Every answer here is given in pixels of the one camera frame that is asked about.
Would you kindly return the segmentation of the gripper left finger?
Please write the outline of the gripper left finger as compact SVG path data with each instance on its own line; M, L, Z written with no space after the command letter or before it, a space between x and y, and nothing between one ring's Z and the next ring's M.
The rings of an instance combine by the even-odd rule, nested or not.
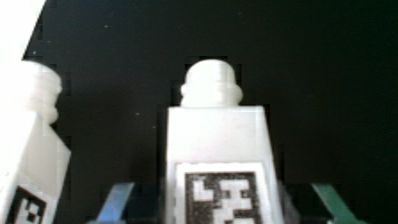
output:
M135 183L117 183L112 186L103 207L96 219L87 224L126 224L123 212L130 199Z

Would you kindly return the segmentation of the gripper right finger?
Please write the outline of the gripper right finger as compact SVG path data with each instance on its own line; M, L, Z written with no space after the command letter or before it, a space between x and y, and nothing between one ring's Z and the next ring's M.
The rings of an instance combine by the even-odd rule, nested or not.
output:
M332 216L327 220L327 224L368 224L355 217L332 185L325 183L313 183L311 187Z

